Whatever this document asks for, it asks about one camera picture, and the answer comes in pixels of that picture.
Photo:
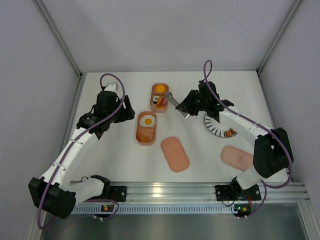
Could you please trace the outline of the white fried egg toy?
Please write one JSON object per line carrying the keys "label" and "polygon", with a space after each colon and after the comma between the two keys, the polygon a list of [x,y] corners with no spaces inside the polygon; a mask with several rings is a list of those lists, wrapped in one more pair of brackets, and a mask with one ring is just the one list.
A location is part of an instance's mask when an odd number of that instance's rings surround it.
{"label": "white fried egg toy", "polygon": [[156,125],[156,118],[153,115],[145,115],[140,119],[139,125],[141,127],[154,127]]}

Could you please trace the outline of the orange toy fried shrimp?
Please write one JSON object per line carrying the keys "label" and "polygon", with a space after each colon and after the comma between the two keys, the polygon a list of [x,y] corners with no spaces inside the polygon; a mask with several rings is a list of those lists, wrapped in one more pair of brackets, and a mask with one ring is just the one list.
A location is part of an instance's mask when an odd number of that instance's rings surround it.
{"label": "orange toy fried shrimp", "polygon": [[136,135],[136,139],[138,140],[138,142],[140,143],[148,143],[149,142],[149,138],[141,133],[138,133]]}

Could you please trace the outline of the metal tongs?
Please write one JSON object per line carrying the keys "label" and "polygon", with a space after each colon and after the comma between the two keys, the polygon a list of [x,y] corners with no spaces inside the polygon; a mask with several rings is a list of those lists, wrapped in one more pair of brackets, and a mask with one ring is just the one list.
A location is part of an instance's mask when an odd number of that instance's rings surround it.
{"label": "metal tongs", "polygon": [[[172,93],[170,92],[170,91],[168,91],[168,92],[166,92],[165,94],[164,94],[164,98],[168,101],[168,102],[170,102],[173,106],[174,106],[174,108],[176,108],[180,103],[173,97],[173,95],[172,95]],[[189,117],[190,117],[190,115],[188,114],[188,113],[186,113],[186,112],[183,112],[183,111],[181,111],[181,110],[178,110],[178,112],[187,120]]]}

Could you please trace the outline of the black white sushi roll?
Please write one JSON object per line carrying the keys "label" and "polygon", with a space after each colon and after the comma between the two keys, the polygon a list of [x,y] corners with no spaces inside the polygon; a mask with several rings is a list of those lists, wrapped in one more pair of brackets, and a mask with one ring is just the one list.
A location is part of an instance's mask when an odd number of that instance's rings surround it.
{"label": "black white sushi roll", "polygon": [[157,104],[159,98],[160,98],[159,96],[156,96],[156,95],[153,96],[153,98],[152,98],[152,103],[153,103],[153,104]]}

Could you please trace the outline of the striped round plate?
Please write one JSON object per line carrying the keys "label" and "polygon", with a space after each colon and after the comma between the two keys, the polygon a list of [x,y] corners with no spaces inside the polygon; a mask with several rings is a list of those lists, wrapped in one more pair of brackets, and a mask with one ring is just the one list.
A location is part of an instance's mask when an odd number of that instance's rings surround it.
{"label": "striped round plate", "polygon": [[203,121],[204,126],[211,134],[220,138],[228,138],[225,136],[225,131],[231,129],[230,127],[227,127],[226,125],[218,122],[214,118],[209,117],[207,113],[204,114]]}

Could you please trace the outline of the orange round toy food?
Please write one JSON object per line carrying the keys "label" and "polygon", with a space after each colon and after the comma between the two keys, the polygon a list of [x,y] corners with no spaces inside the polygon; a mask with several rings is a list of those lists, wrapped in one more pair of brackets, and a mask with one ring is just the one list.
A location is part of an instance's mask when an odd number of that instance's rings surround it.
{"label": "orange round toy food", "polygon": [[156,93],[161,93],[161,94],[162,94],[162,93],[165,93],[165,92],[167,91],[167,88],[166,88],[165,85],[159,84],[159,85],[156,85],[156,86],[155,86],[154,91],[155,91]]}

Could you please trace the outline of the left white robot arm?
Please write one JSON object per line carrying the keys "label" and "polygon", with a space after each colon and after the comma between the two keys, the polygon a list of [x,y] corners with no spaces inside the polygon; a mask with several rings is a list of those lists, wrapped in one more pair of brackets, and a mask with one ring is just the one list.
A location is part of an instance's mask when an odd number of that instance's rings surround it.
{"label": "left white robot arm", "polygon": [[111,194],[111,182],[106,177],[92,175],[73,184],[73,175],[87,152],[109,130],[111,124],[134,119],[128,95],[119,97],[120,84],[112,82],[103,86],[96,103],[82,115],[73,134],[50,168],[28,184],[34,205],[57,218],[67,218],[74,207],[89,199],[106,199]]}

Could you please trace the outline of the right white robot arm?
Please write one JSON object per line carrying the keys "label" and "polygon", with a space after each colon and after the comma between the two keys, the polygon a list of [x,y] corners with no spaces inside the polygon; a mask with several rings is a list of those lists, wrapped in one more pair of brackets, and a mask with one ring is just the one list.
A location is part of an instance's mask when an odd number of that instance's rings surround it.
{"label": "right white robot arm", "polygon": [[241,114],[232,102],[220,99],[211,81],[200,81],[198,89],[191,90],[175,108],[190,116],[205,112],[252,145],[253,165],[230,183],[235,193],[241,194],[279,171],[293,168],[287,132],[281,127],[271,129]]}

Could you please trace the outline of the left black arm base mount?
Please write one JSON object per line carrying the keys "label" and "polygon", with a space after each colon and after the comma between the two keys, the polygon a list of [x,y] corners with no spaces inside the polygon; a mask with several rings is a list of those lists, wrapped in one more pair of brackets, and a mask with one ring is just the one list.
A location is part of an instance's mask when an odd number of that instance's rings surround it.
{"label": "left black arm base mount", "polygon": [[116,201],[118,203],[126,202],[127,198],[127,186],[111,186],[108,193],[103,193],[100,196],[92,197],[85,202],[107,202],[109,200]]}

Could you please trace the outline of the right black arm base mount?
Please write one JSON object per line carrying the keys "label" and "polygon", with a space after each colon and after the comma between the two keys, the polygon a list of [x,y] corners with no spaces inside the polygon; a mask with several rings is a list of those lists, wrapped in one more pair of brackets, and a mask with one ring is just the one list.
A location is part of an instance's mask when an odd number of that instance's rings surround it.
{"label": "right black arm base mount", "polygon": [[259,186],[254,186],[243,190],[241,187],[237,187],[230,184],[215,185],[216,199],[221,202],[225,201],[248,201],[249,198],[252,201],[260,201],[262,199]]}

